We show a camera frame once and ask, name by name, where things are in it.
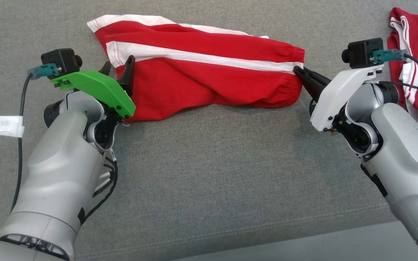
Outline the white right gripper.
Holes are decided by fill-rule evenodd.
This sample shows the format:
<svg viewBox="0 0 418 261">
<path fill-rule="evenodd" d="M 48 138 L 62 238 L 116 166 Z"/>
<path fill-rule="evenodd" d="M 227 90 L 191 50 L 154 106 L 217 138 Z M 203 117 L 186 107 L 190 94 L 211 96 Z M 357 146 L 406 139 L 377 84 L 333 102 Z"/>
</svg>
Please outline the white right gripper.
<svg viewBox="0 0 418 261">
<path fill-rule="evenodd" d="M 306 67 L 295 66 L 293 72 L 300 79 L 302 86 L 316 102 L 310 122 L 319 132 L 332 127 L 332 120 L 340 112 L 353 94 L 367 80 L 376 77 L 376 71 L 384 65 L 349 69 L 341 71 L 332 80 L 309 70 Z"/>
</svg>

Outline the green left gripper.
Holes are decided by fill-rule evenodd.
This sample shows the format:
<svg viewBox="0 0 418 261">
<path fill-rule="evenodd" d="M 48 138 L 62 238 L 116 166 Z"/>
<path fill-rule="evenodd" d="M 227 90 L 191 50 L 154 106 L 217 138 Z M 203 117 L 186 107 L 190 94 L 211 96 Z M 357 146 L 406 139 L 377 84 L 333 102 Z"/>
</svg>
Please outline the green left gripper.
<svg viewBox="0 0 418 261">
<path fill-rule="evenodd" d="M 123 73 L 118 81 L 111 78 L 112 64 L 106 61 L 99 71 L 85 70 L 69 73 L 51 79 L 51 83 L 61 89 L 76 88 L 101 101 L 110 108 L 116 109 L 122 118 L 134 115 L 136 106 L 130 96 L 133 94 L 135 57 L 129 55 Z"/>
</svg>

